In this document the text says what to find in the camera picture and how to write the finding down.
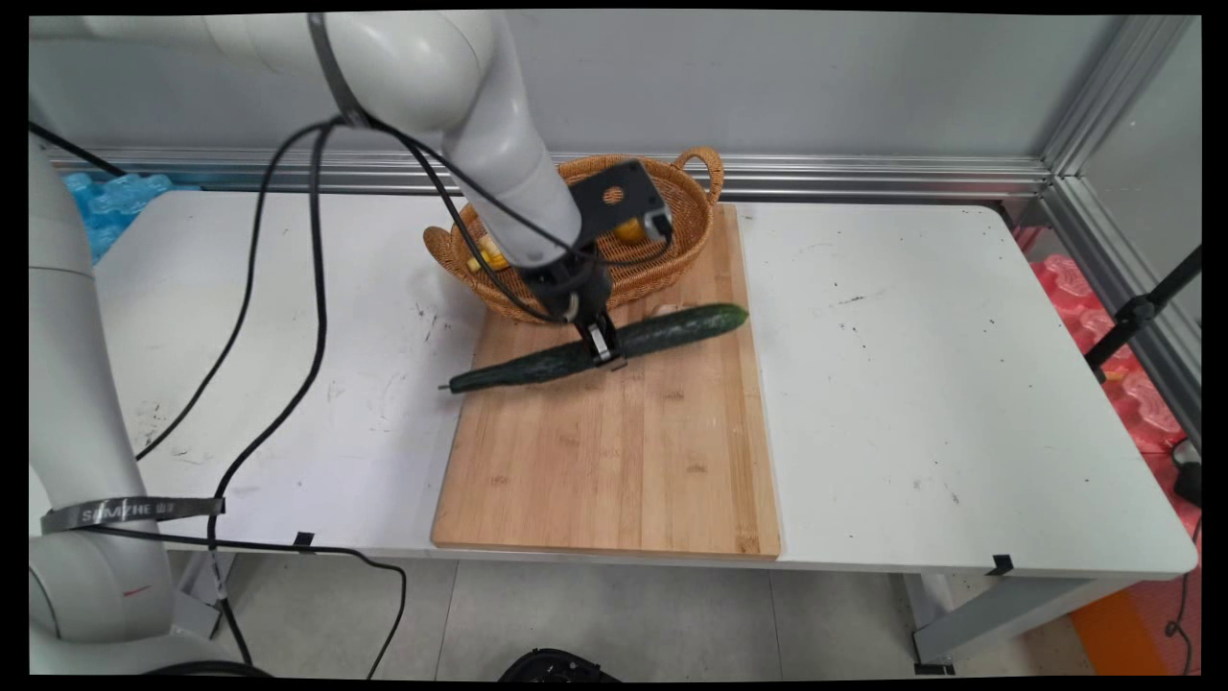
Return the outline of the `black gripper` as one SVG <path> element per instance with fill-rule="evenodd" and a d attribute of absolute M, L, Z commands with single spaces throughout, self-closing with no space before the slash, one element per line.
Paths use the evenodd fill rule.
<path fill-rule="evenodd" d="M 596 368 L 626 366 L 619 329 L 608 311 L 612 279 L 599 250 L 565 253 L 540 268 L 523 268 L 522 284 L 535 299 L 535 307 L 522 303 L 527 314 L 573 324 Z"/>

